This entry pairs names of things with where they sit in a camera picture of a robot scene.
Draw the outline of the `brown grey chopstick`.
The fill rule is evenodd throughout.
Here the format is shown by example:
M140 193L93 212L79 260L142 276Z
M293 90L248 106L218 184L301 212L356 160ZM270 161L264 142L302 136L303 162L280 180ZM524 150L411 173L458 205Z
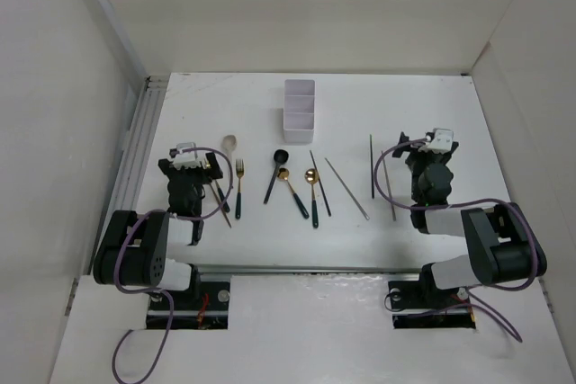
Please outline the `brown grey chopstick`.
M388 168L386 165L386 161L385 158L383 157L384 151L381 152L382 155L382 167L383 167L383 171L384 171L384 176L385 176L385 182L386 182L386 188L387 188L387 193L388 196L391 200L393 200L393 196L392 196L392 188L391 188L391 184L390 184L390 177L389 177L389 172L388 172ZM390 201L390 205L391 205L391 216L392 216L392 220L394 222L397 221L397 215L396 215L396 208L393 202Z

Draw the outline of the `dark green chopstick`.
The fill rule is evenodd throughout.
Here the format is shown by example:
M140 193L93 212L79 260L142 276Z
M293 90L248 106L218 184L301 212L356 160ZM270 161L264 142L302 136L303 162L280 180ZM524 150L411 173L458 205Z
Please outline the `dark green chopstick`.
M370 151L370 178L371 178L371 198L375 198L375 187L374 187L374 146L373 146L373 135L369 134L369 151Z

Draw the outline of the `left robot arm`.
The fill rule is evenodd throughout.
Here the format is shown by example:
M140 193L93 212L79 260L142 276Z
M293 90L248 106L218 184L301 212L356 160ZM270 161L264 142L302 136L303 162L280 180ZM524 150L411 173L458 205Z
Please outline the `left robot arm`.
M134 210L112 214L95 255L95 282L123 290L134 287L137 292L170 290L178 307L195 307L202 288L192 281L194 269L170 258L168 247L198 245L206 219L223 209L219 200L215 210L203 211L205 188L223 178L221 162L232 169L230 159L210 147L175 149L169 158L158 160L167 179L167 208L141 215Z

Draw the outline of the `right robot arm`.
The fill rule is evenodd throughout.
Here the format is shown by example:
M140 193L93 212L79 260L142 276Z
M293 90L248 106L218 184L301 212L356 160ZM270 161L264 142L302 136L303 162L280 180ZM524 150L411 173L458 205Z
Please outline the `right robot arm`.
M545 252L516 203L449 205L454 174L447 164L459 146L450 129L434 129L420 142L401 134L399 144L392 156L408 154L413 227L427 235L461 237L467 248L465 255L422 268L425 279L418 282L417 295L423 304L438 306L451 289L528 281L546 273Z

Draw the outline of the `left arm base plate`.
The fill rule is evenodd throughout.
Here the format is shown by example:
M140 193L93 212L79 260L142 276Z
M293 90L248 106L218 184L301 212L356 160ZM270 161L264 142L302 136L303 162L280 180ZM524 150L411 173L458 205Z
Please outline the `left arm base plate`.
M229 324L230 280L199 280L185 291L170 291L174 301L172 330L225 330ZM167 326L169 302L165 296L150 296L145 325L149 330Z

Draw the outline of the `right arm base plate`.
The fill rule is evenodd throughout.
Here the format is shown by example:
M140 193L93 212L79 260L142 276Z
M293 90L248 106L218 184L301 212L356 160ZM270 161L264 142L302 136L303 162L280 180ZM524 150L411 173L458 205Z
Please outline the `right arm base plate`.
M475 329L476 324L463 288L439 290L421 281L389 281L386 308L397 330Z

